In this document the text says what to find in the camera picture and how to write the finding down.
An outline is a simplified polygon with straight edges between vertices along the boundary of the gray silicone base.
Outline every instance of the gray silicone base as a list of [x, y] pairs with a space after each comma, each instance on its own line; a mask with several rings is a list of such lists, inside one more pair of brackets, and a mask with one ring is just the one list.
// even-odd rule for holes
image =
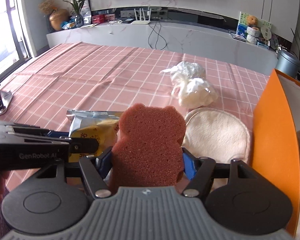
[[124, 188], [95, 200], [75, 226], [50, 236], [24, 236], [11, 231], [3, 240], [292, 240], [285, 230], [246, 236], [217, 224], [197, 198], [174, 187]]

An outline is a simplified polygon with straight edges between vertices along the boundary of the yellow label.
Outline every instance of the yellow label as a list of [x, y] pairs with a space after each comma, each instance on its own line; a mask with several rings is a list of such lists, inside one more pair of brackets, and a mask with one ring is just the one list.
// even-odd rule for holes
[[[100, 121], [96, 125], [81, 128], [71, 133], [72, 138], [95, 138], [99, 143], [98, 150], [94, 153], [95, 156], [100, 156], [101, 153], [110, 146], [113, 146], [117, 142], [117, 132], [119, 130], [118, 120], [106, 119]], [[92, 153], [73, 153], [69, 162], [78, 162], [83, 156], [90, 155]]]

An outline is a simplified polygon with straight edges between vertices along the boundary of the screw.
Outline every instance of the screw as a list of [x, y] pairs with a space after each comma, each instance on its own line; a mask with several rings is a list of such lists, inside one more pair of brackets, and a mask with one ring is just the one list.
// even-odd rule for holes
[[183, 192], [183, 195], [184, 195], [185, 197], [196, 197], [196, 196], [198, 196], [199, 194], [200, 194], [199, 191], [197, 191], [196, 189], [192, 189], [192, 188], [186, 189], [186, 190]]
[[145, 194], [145, 195], [149, 195], [149, 194], [151, 194], [151, 190], [149, 190], [149, 189], [144, 189], [144, 190], [142, 191], [142, 193]]
[[101, 190], [97, 190], [95, 195], [96, 195], [96, 197], [99, 197], [99, 198], [106, 198], [106, 197], [111, 196], [111, 191], [109, 191], [107, 189], [101, 189]]

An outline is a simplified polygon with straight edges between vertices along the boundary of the gold vase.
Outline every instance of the gold vase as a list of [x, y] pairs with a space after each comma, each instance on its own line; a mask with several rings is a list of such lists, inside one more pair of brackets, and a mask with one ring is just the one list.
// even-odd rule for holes
[[69, 12], [66, 9], [56, 10], [50, 15], [49, 20], [56, 31], [61, 31], [61, 23], [69, 20]]

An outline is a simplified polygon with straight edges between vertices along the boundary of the white plastic bag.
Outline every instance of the white plastic bag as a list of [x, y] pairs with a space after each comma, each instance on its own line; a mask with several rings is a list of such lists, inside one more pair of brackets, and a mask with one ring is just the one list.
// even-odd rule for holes
[[182, 61], [161, 72], [171, 73], [171, 81], [174, 85], [171, 95], [178, 98], [180, 106], [189, 109], [208, 106], [219, 97], [213, 86], [206, 80], [205, 69], [197, 63]]

